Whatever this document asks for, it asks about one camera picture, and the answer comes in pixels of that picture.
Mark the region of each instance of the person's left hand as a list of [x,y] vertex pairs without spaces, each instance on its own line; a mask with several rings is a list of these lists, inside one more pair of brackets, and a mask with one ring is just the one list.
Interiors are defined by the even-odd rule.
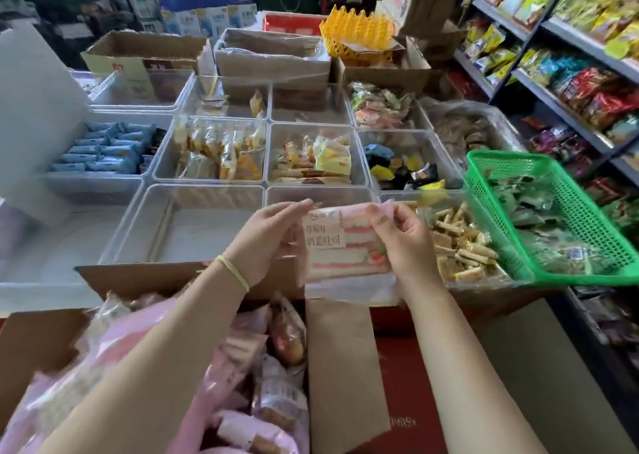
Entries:
[[276,259],[291,255],[295,227],[313,208],[310,199],[281,202],[255,212],[244,224],[223,256],[240,272],[249,286],[266,277]]

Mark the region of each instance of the yellow egg tray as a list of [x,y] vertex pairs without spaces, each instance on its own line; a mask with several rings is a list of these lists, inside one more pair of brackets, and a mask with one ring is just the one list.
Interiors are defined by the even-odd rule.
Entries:
[[[366,16],[362,10],[359,15],[354,9],[346,12],[346,7],[337,10],[333,6],[328,18],[319,24],[321,36],[331,57],[357,63],[378,63],[382,58],[392,60],[392,36],[395,24],[384,15]],[[366,52],[356,52],[347,44],[365,47]]]

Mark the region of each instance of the green plastic basket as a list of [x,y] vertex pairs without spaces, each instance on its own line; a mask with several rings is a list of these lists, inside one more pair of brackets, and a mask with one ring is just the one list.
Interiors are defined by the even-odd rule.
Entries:
[[[500,179],[521,176],[548,176],[568,229],[580,239],[599,248],[607,258],[618,264],[618,269],[605,275],[555,274],[543,271],[524,248],[515,226],[506,216],[486,180],[486,177]],[[490,213],[496,226],[504,232],[502,237],[511,241],[521,251],[523,260],[535,275],[536,285],[639,284],[639,253],[561,165],[549,156],[504,151],[471,151],[468,153],[465,186]]]

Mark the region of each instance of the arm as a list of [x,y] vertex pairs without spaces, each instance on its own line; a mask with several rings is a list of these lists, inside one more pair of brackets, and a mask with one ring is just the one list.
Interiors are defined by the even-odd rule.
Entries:
[[[249,285],[287,252],[284,235],[310,200],[256,212],[224,252]],[[228,334],[246,291],[217,261],[45,440],[38,454],[164,454]],[[228,321],[212,323],[212,309]]]
[[449,452],[545,454],[445,288],[427,225],[404,204],[397,225],[374,207],[367,213],[411,311]]

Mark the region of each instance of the forearm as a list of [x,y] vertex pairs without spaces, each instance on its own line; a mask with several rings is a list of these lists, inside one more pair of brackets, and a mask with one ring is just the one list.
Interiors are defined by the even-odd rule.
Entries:
[[[239,281],[214,262],[38,454],[163,454],[244,293]],[[211,311],[227,320],[211,321]]]
[[423,281],[408,287],[450,454],[546,453],[450,293]]

